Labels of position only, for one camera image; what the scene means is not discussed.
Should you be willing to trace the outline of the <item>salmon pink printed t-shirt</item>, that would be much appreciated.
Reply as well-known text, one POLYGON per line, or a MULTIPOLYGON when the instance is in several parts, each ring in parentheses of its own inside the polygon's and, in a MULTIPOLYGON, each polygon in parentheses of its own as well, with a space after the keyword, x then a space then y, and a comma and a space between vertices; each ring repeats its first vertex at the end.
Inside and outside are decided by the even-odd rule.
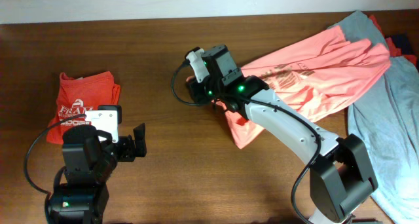
POLYGON ((312 122, 360 99, 390 67, 383 44, 351 41, 340 26, 267 54, 242 67, 312 122))

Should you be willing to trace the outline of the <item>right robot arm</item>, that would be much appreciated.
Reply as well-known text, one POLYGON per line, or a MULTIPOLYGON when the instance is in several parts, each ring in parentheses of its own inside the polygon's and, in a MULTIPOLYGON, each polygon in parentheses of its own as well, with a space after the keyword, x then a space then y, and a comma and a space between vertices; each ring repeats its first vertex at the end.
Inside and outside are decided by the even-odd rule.
POLYGON ((310 122, 262 79, 244 76, 225 45, 209 50, 196 47, 186 54, 185 63, 194 71, 188 87, 195 104, 223 103, 228 112, 262 126, 302 160, 304 168, 291 193, 308 175, 316 210, 303 219, 305 223, 347 223, 377 190, 370 157, 359 137, 341 138, 310 122))

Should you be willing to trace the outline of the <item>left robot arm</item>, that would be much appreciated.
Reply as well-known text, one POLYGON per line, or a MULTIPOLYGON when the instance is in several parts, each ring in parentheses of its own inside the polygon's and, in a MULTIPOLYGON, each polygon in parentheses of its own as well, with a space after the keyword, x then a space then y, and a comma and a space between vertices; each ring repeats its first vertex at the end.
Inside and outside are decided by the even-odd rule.
POLYGON ((112 141, 110 133, 92 125, 76 126, 63 135, 65 166, 54 178, 53 193, 45 202, 48 223, 102 223, 109 200, 106 185, 119 162, 145 157, 145 124, 134 135, 112 141))

